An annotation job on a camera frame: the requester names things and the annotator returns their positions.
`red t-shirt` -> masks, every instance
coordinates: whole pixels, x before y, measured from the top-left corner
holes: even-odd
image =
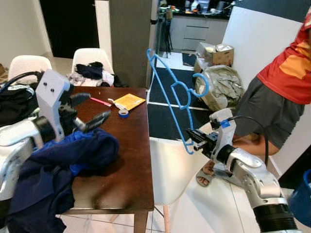
[[[298,104],[311,103],[311,7],[296,40],[257,77],[268,88]]]

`blue plastic hanger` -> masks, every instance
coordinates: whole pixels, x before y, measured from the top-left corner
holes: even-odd
[[[190,143],[187,143],[187,142],[185,141],[185,138],[184,138],[184,136],[183,136],[183,134],[182,134],[182,132],[181,132],[181,130],[180,130],[180,126],[179,126],[179,124],[178,124],[178,120],[177,120],[177,118],[176,118],[176,116],[175,116],[175,113],[174,113],[174,111],[173,111],[173,109],[172,109],[172,105],[171,105],[171,103],[170,103],[170,101],[169,101],[169,98],[167,97],[167,94],[166,94],[166,92],[165,92],[165,90],[164,90],[164,88],[163,88],[163,84],[162,84],[162,82],[161,82],[161,80],[160,80],[160,78],[159,78],[159,75],[158,75],[158,73],[157,73],[157,71],[156,71],[156,68],[155,68],[155,66],[154,66],[153,60],[156,58],[157,61],[160,61],[160,62],[165,66],[166,70],[170,73],[171,77],[173,78],[174,83],[171,85],[172,92],[173,92],[173,94],[174,94],[174,96],[175,96],[175,99],[176,99],[176,101],[177,101],[177,104],[178,104],[178,106],[179,106],[179,109],[180,109],[180,110],[184,110],[184,109],[187,110],[188,117],[189,117],[189,121],[190,121],[190,128],[191,128],[192,130],[193,130],[193,121],[192,121],[192,115],[191,115],[191,112],[190,112],[190,109],[189,109],[189,105],[190,105],[190,101],[191,101],[190,94],[193,94],[193,95],[196,96],[196,97],[203,97],[203,96],[205,96],[205,95],[207,94],[207,92],[208,92],[208,89],[209,89],[208,81],[207,81],[206,77],[204,77],[202,74],[199,74],[199,73],[193,74],[192,77],[194,77],[194,78],[195,78],[195,77],[200,77],[200,78],[202,78],[202,79],[204,80],[204,82],[205,82],[205,85],[206,85],[204,92],[203,92],[202,94],[197,94],[192,88],[188,88],[183,82],[179,81],[179,80],[175,77],[175,75],[174,75],[174,73],[171,71],[171,69],[161,60],[161,58],[160,58],[157,54],[154,54],[154,55],[151,57],[151,56],[150,56],[150,52],[151,52],[151,49],[147,49],[147,57],[148,57],[150,66],[151,66],[152,70],[154,71],[155,76],[156,76],[156,79],[158,80],[158,82],[159,82],[159,84],[160,84],[161,90],[162,90],[163,95],[164,95],[164,97],[165,97],[165,100],[166,100],[166,102],[167,102],[167,104],[168,104],[168,106],[169,106],[169,109],[170,109],[171,114],[172,114],[172,116],[173,116],[173,119],[174,119],[174,121],[175,121],[175,124],[176,124],[177,130],[178,130],[178,132],[179,132],[179,135],[180,135],[180,137],[181,137],[181,139],[182,139],[182,141],[183,141],[183,143],[184,143],[184,146],[185,146],[185,148],[186,148],[186,151],[187,151],[189,154],[193,154],[193,151],[189,151],[189,148],[188,148],[188,146],[192,146],[192,145],[193,145],[193,141],[191,140]],[[185,91],[187,92],[187,95],[188,95],[188,102],[187,102],[186,105],[181,105],[181,104],[180,104],[179,98],[178,98],[178,96],[177,96],[177,94],[176,94],[176,92],[175,92],[174,87],[175,87],[176,85],[178,85],[178,84],[181,85],[181,86],[185,89]]]

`yellow envelope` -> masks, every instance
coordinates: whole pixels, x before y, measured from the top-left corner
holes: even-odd
[[[124,106],[127,111],[130,111],[131,109],[135,108],[141,103],[144,103],[145,101],[145,99],[134,96],[132,94],[126,94],[125,96],[122,96],[121,98],[115,100],[115,104],[120,104]]]

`person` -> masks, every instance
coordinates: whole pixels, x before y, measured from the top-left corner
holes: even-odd
[[[259,121],[268,135],[269,155],[277,153],[311,103],[311,7],[296,39],[251,81],[235,116]],[[262,158],[265,141],[259,125],[236,120],[233,146]],[[208,186],[214,163],[210,160],[197,174],[197,182]]]

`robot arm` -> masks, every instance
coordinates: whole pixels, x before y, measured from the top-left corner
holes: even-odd
[[[244,188],[250,205],[263,233],[298,233],[286,199],[275,176],[264,162],[240,148],[232,146],[236,124],[228,121],[232,117],[229,109],[223,109],[210,116],[213,130],[205,134],[199,130],[187,130],[197,144],[195,150],[215,163],[223,163],[231,176],[238,179]]]
[[[0,233],[8,232],[5,217],[9,212],[20,167],[34,148],[40,149],[50,140],[60,141],[74,129],[83,132],[93,130],[109,117],[110,111],[107,111],[88,123],[82,122],[74,107],[89,99],[90,94],[70,96],[72,91],[73,86],[66,78],[47,70],[36,89],[39,117],[0,129]]]

